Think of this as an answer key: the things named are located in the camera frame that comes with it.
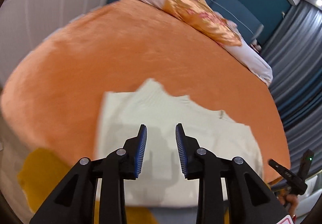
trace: floor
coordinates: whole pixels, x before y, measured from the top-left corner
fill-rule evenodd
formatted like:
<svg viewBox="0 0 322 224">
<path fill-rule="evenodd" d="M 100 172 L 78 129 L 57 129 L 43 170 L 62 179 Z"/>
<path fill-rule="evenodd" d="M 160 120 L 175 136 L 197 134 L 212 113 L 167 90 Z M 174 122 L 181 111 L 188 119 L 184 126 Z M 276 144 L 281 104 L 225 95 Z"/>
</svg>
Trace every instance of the floor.
<svg viewBox="0 0 322 224">
<path fill-rule="evenodd" d="M 25 195 L 17 182 L 17 174 L 30 150 L 11 131 L 0 114 L 0 189 L 15 214 L 28 224 L 30 212 Z"/>
</svg>

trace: gray curtain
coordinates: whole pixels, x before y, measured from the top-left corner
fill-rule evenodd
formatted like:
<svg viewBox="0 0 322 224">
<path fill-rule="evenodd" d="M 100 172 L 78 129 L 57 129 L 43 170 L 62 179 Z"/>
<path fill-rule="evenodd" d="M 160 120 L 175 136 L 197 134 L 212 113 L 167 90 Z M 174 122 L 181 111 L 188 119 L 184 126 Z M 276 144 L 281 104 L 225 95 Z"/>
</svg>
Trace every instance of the gray curtain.
<svg viewBox="0 0 322 224">
<path fill-rule="evenodd" d="M 283 122 L 292 171 L 309 148 L 310 173 L 322 169 L 322 11 L 301 1 L 287 13 L 261 56 L 273 70 L 269 90 Z"/>
</svg>

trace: bed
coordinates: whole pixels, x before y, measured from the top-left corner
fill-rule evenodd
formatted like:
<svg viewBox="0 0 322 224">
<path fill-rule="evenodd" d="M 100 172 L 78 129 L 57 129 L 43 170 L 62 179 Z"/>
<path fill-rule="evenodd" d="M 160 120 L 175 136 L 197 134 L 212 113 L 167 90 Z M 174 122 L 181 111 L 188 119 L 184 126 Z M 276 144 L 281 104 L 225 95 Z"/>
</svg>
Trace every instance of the bed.
<svg viewBox="0 0 322 224">
<path fill-rule="evenodd" d="M 269 158 L 290 166 L 267 86 L 213 40 L 138 0 L 110 4 L 52 34 L 12 73 L 1 106 L 23 142 L 54 151 L 71 166 L 93 159 L 103 93 L 133 92 L 147 78 L 249 125 L 266 182 L 278 177 L 265 163 Z"/>
</svg>

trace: white cloth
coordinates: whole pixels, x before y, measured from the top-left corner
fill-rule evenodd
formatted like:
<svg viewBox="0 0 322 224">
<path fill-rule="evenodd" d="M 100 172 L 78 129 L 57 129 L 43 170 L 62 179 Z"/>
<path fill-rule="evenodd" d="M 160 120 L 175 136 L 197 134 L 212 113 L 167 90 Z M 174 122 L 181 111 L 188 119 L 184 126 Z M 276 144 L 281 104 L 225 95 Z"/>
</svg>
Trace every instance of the white cloth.
<svg viewBox="0 0 322 224">
<path fill-rule="evenodd" d="M 262 176 L 260 149 L 249 126 L 235 123 L 224 111 L 200 107 L 188 96 L 172 97 L 149 79 L 135 93 L 106 93 L 98 125 L 96 159 L 123 147 L 126 139 L 137 135 L 141 124 L 147 126 L 141 174 L 136 181 L 124 183 L 127 205 L 197 205 L 199 181 L 188 181 L 181 172 L 175 140 L 177 123 L 182 123 L 186 135 L 196 138 L 201 147 L 229 160 L 241 156 Z M 222 185 L 227 199 L 223 179 Z"/>
</svg>

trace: white wardrobe door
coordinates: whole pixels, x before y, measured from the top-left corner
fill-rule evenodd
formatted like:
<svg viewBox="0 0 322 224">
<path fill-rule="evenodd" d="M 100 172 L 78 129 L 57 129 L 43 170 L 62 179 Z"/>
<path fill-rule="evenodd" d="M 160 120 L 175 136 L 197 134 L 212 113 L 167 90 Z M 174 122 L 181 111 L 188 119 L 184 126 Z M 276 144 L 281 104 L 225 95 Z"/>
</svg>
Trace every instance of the white wardrobe door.
<svg viewBox="0 0 322 224">
<path fill-rule="evenodd" d="M 58 28 L 107 0 L 5 0 L 0 8 L 0 86 Z"/>
</svg>

